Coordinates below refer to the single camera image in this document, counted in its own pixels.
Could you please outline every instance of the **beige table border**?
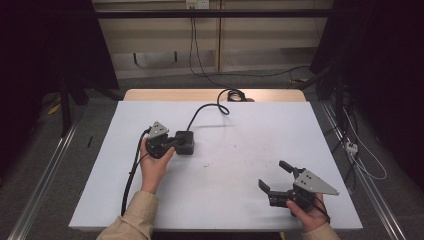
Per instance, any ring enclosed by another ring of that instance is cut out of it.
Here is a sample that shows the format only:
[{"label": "beige table border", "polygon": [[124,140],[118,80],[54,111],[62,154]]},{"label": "beige table border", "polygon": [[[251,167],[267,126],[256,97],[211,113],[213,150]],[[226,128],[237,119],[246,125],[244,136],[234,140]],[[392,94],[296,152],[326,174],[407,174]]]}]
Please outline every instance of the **beige table border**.
[{"label": "beige table border", "polygon": [[[222,89],[130,89],[124,101],[216,101]],[[297,89],[242,89],[256,102],[306,102]],[[225,101],[227,94],[221,96]]]}]

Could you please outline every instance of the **right hand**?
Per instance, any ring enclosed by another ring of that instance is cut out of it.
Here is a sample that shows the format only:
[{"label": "right hand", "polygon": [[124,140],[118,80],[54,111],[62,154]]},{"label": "right hand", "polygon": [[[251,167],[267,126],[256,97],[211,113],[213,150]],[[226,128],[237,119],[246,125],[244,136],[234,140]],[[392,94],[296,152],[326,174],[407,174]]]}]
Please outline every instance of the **right hand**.
[{"label": "right hand", "polygon": [[[321,200],[321,202],[324,202],[322,194],[317,193],[316,197]],[[318,199],[315,199],[315,205],[317,205],[321,209],[324,209],[324,206],[320,201],[318,201]],[[292,213],[296,215],[297,218],[299,218],[299,220],[302,222],[303,232],[310,232],[312,230],[315,230],[327,222],[326,216],[320,211],[318,211],[316,208],[312,208],[311,211],[306,213],[295,202],[291,200],[288,200],[286,204],[287,207],[292,211]]]}]

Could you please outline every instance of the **black box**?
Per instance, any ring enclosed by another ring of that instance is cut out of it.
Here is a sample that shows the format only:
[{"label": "black box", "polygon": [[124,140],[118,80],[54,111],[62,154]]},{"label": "black box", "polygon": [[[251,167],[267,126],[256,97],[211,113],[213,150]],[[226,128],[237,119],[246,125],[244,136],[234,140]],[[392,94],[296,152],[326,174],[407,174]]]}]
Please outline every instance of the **black box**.
[{"label": "black box", "polygon": [[194,135],[192,131],[177,131],[175,138],[184,137],[184,142],[175,147],[178,155],[193,155],[194,152]]}]

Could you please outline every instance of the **black curtain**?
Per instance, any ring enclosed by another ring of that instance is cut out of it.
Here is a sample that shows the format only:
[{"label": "black curtain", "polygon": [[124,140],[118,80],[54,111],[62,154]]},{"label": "black curtain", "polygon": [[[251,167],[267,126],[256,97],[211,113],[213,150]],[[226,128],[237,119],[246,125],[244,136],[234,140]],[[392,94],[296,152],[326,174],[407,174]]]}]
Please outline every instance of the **black curtain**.
[{"label": "black curtain", "polygon": [[[360,31],[345,56],[343,79],[380,140],[424,190],[421,7],[395,0],[338,0],[334,4],[361,9]],[[321,71],[334,59],[340,46],[337,41],[346,37],[351,23],[352,19],[329,19],[311,66],[313,71]]]},{"label": "black curtain", "polygon": [[91,0],[2,1],[0,9],[3,174],[26,143],[43,96],[57,92],[65,74],[80,88],[86,85],[77,76],[103,88],[118,83],[97,19],[48,14],[94,12]]}]

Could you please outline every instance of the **wall socket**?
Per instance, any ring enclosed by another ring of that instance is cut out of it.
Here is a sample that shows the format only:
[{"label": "wall socket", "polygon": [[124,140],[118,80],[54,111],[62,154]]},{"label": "wall socket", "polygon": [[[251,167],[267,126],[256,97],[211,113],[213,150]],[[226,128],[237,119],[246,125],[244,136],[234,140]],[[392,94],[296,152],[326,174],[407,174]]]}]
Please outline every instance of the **wall socket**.
[{"label": "wall socket", "polygon": [[197,8],[197,0],[186,0],[187,9],[196,9]]},{"label": "wall socket", "polygon": [[209,0],[186,0],[187,9],[209,9]]},{"label": "wall socket", "polygon": [[197,0],[197,9],[209,9],[209,0]]}]

